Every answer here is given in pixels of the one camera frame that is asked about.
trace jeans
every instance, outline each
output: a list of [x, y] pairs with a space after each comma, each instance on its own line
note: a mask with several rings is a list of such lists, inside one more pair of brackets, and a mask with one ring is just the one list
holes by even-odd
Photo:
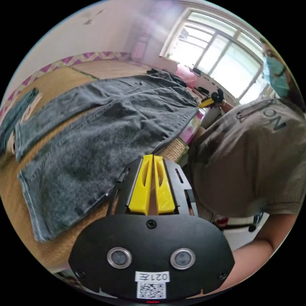
[[167, 73], [95, 81], [17, 124], [16, 158], [59, 123], [90, 108], [18, 174], [37, 241], [56, 238], [97, 208], [128, 163], [165, 147], [198, 111]]

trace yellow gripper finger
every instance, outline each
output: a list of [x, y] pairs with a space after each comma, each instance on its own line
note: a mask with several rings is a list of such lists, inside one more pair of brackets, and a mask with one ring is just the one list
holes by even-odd
[[211, 104], [213, 104], [214, 100], [212, 98], [208, 98], [207, 100], [200, 103], [199, 108], [205, 108]]
[[157, 213], [173, 213], [175, 205], [162, 156], [154, 156], [154, 172]]
[[133, 213], [149, 213], [153, 155], [144, 155], [129, 204]]

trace qr code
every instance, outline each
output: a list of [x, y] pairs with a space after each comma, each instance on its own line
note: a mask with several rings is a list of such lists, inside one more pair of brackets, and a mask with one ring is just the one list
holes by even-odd
[[137, 284], [138, 299], [165, 299], [166, 283], [142, 283]]

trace pink patterned wall border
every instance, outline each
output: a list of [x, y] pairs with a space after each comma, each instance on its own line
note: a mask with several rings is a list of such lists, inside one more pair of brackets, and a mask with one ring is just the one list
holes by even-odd
[[26, 88], [28, 85], [36, 81], [40, 76], [54, 71], [58, 68], [67, 67], [71, 65], [80, 64], [83, 62], [100, 61], [100, 60], [122, 60], [128, 61], [131, 54], [128, 52], [113, 52], [113, 51], [103, 51], [103, 52], [87, 52], [79, 55], [68, 56], [61, 60], [58, 60], [52, 64], [48, 64], [40, 70], [36, 71], [34, 74], [25, 79], [16, 90], [14, 90], [8, 99], [3, 103], [0, 109], [0, 118], [5, 115], [9, 108], [10, 103], [14, 101], [20, 92]]

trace label sticker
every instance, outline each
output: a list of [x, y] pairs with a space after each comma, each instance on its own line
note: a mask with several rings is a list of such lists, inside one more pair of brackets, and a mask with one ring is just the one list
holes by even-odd
[[137, 299], [165, 299], [166, 283], [137, 282]]
[[135, 281], [147, 283], [168, 283], [170, 282], [169, 271], [165, 272], [135, 272]]

